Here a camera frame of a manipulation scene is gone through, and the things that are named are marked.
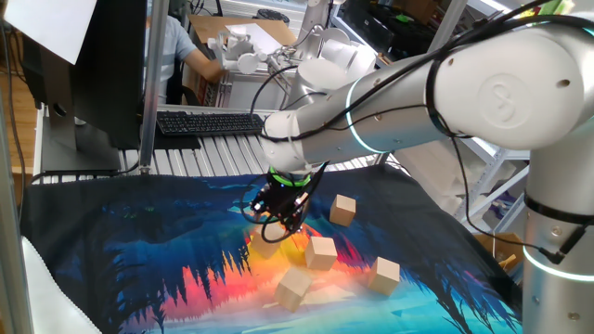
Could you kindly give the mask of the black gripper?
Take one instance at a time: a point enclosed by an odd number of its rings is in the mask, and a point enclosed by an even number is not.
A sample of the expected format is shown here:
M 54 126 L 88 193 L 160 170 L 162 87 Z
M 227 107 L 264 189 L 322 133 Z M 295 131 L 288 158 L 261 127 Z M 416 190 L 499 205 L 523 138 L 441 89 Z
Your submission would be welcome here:
M 310 184 L 309 179 L 289 181 L 282 177 L 267 177 L 266 184 L 258 191 L 250 207 L 255 215 L 268 212 L 273 216 L 281 215 L 282 224 L 289 232 L 301 228 L 308 212 L 308 204 L 299 205 L 302 191 Z

